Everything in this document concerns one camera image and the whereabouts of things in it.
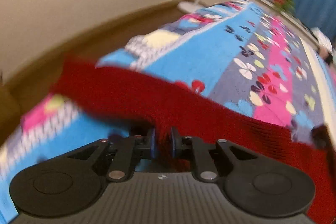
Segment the red knitted sweater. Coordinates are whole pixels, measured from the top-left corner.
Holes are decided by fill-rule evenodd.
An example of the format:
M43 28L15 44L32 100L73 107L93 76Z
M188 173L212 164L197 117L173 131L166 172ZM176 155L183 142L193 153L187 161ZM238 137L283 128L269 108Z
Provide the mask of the red knitted sweater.
M314 181L316 194L308 215L316 223L335 220L335 168L331 153L293 142L282 126L258 121L223 107L184 87L122 67L96 67L79 59L64 61L51 91L76 102L96 117L143 122L156 130L161 157L183 168L169 153L169 133L176 127L214 143L227 139L294 166Z

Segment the white clothes on sill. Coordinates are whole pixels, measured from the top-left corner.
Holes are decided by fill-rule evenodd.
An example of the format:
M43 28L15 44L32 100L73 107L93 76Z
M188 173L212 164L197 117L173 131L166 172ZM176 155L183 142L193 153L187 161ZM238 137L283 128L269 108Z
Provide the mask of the white clothes on sill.
M318 53L321 57L333 54L333 47L330 39L317 27L311 29L311 33L317 39Z

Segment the colourful floral bed blanket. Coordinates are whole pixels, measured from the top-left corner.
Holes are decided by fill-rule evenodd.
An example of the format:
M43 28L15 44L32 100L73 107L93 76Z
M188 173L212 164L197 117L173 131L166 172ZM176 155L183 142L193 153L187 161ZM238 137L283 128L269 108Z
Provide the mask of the colourful floral bed blanket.
M185 15L135 36L97 65L142 69L239 114L287 127L302 148L312 143L314 126L326 123L335 133L335 74L308 43L250 1ZM129 133L63 96L46 96L1 148L1 223L17 216L9 184L22 169Z

